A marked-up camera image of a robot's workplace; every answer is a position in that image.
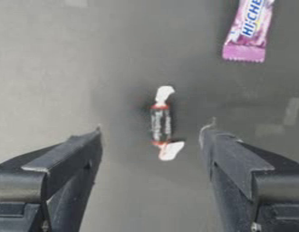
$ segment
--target hi-chew candy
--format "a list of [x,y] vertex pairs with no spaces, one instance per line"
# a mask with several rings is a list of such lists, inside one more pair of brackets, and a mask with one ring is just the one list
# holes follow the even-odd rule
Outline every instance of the hi-chew candy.
[[267,32],[275,0],[240,0],[240,8],[223,48],[223,58],[259,62],[267,56]]

